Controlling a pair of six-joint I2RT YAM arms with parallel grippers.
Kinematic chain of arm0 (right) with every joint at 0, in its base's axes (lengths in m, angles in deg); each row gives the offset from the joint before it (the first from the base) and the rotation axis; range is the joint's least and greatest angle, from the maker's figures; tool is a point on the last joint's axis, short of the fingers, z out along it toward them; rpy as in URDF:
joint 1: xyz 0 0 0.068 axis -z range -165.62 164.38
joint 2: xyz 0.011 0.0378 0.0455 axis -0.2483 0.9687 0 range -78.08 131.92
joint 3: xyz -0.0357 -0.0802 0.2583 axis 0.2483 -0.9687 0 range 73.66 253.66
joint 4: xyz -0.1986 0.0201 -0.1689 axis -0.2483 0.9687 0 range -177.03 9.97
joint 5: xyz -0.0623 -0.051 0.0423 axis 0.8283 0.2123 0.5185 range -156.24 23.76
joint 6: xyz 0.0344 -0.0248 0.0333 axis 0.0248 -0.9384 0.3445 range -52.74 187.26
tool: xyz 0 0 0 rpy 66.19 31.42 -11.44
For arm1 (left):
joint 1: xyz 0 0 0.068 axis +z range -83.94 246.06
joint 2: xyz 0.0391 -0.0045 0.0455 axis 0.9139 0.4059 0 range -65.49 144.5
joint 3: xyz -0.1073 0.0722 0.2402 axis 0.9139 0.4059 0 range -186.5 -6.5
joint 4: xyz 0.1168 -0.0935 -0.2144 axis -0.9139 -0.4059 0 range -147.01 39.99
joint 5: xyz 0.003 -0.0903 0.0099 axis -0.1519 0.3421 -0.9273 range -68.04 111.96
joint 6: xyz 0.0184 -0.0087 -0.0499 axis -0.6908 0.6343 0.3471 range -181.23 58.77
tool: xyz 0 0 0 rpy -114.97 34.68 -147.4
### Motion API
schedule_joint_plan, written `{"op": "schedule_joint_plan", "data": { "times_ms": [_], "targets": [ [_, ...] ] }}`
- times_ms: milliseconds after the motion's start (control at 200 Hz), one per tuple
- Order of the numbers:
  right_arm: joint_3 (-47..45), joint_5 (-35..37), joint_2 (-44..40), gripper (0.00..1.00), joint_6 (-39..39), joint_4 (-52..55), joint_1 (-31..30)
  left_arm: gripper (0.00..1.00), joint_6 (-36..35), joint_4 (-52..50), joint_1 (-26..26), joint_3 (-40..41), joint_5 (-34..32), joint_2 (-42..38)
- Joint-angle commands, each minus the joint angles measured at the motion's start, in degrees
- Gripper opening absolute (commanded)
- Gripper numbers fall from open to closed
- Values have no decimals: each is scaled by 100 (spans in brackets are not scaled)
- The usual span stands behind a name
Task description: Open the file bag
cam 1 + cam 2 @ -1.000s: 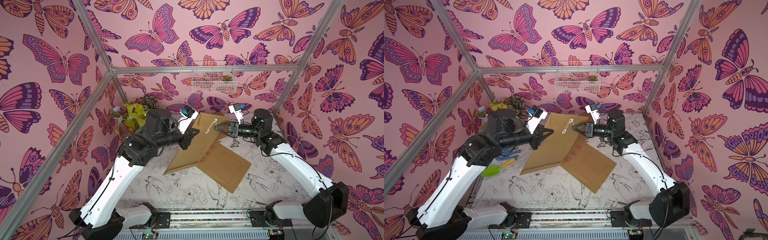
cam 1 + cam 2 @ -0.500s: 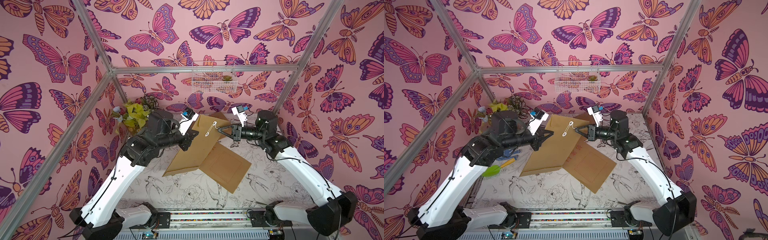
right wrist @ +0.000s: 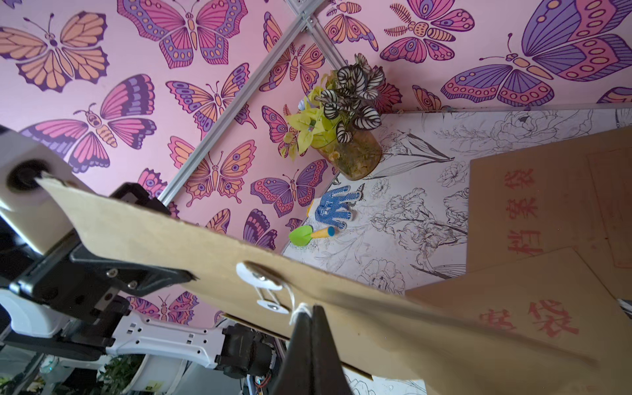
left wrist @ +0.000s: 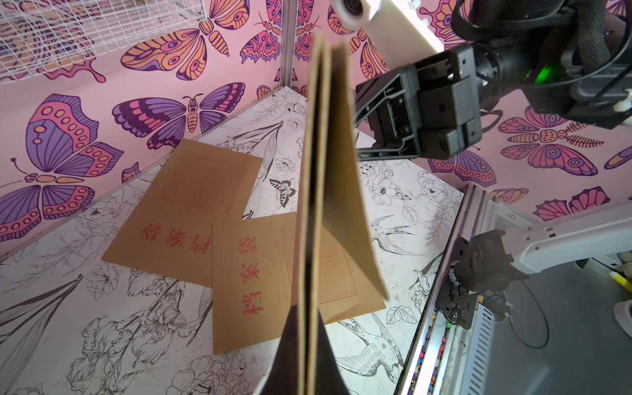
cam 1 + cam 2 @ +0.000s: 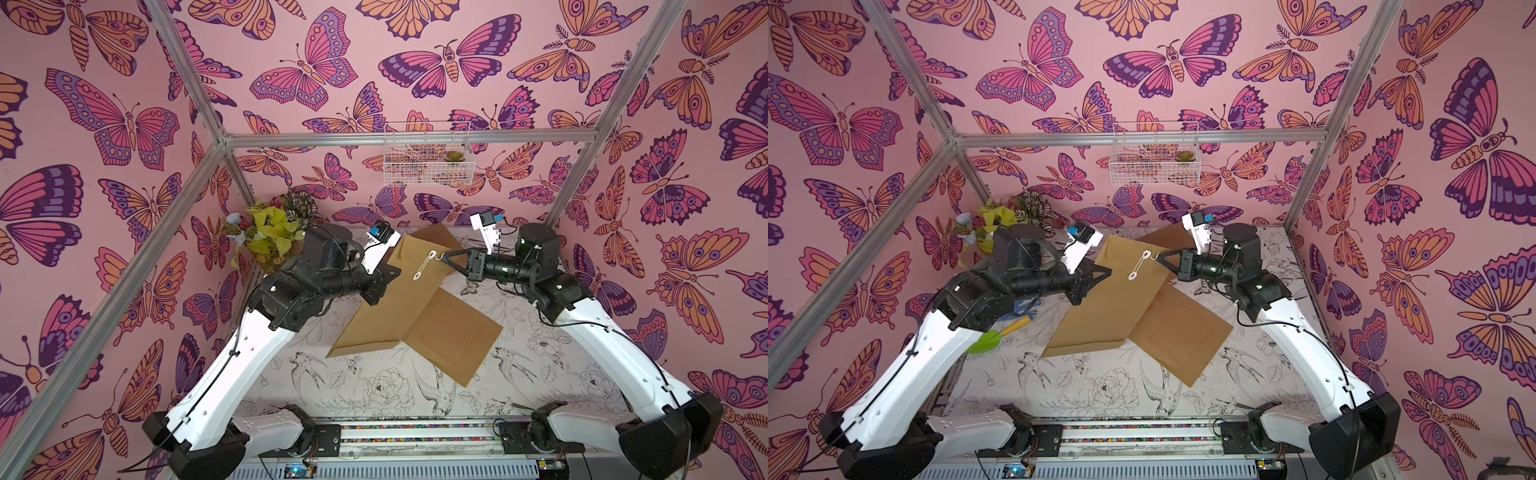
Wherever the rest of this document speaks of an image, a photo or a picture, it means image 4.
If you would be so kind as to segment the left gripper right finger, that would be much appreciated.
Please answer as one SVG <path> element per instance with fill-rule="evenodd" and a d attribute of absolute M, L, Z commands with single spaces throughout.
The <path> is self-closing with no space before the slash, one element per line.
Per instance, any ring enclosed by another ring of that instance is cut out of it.
<path fill-rule="evenodd" d="M 319 311 L 317 311 L 317 334 L 314 393 L 316 395 L 349 395 L 350 392 L 337 367 L 336 358 Z"/>

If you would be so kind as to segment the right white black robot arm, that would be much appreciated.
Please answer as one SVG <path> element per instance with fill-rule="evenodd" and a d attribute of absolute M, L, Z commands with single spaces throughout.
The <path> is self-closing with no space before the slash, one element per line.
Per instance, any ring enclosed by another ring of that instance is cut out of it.
<path fill-rule="evenodd" d="M 482 140 L 481 111 L 516 90 L 539 115 L 612 129 L 631 120 L 631 24 L 605 39 L 599 1 L 476 1 L 443 50 L 419 20 L 387 43 L 388 72 L 357 88 L 355 119 L 375 144 L 362 161 L 464 157 Z M 631 247 L 631 202 L 582 210 L 540 226 L 491 230 L 449 247 L 439 274 L 456 290 L 503 290 L 554 266 Z"/>

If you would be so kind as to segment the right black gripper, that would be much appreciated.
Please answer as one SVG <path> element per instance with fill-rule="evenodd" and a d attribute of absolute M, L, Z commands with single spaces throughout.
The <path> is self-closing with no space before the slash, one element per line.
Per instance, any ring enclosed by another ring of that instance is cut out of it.
<path fill-rule="evenodd" d="M 482 140 L 474 50 L 464 44 L 362 82 L 355 89 L 355 123 L 380 105 L 407 98 L 413 137 L 376 141 L 358 148 L 360 161 L 416 158 L 447 160 Z"/>

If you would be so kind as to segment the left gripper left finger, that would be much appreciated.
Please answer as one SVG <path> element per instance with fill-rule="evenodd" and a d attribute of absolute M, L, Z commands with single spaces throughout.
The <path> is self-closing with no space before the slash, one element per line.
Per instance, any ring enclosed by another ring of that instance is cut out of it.
<path fill-rule="evenodd" d="M 298 314 L 297 306 L 291 306 L 276 350 L 273 366 L 262 395 L 297 395 L 298 389 Z"/>

